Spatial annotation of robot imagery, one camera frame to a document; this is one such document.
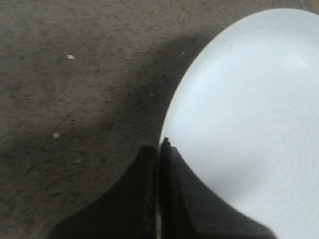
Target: floor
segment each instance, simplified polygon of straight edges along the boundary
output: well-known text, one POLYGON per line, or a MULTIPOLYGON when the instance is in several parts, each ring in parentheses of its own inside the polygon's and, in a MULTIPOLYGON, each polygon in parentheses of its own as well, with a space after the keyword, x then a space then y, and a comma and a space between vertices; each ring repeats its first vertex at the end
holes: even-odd
POLYGON ((251 13, 318 0, 1 0, 0 238, 42 239, 156 145, 199 51, 251 13))

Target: ceramic plate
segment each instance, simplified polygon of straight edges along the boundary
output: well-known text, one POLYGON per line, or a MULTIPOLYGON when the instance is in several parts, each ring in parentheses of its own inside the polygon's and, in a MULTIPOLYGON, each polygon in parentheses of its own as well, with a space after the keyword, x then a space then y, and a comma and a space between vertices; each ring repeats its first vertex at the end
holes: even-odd
POLYGON ((279 239, 319 235, 319 16, 275 9, 213 39, 180 83, 160 141, 279 239))

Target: black object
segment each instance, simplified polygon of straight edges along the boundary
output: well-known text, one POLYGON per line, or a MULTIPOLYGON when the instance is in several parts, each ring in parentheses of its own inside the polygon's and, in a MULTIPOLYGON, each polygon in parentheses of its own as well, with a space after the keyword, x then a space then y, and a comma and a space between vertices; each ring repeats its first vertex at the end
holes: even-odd
POLYGON ((140 151, 113 188, 58 223, 49 239, 275 239, 211 192, 167 139, 140 151), (160 226, 160 236, 156 227, 160 226))

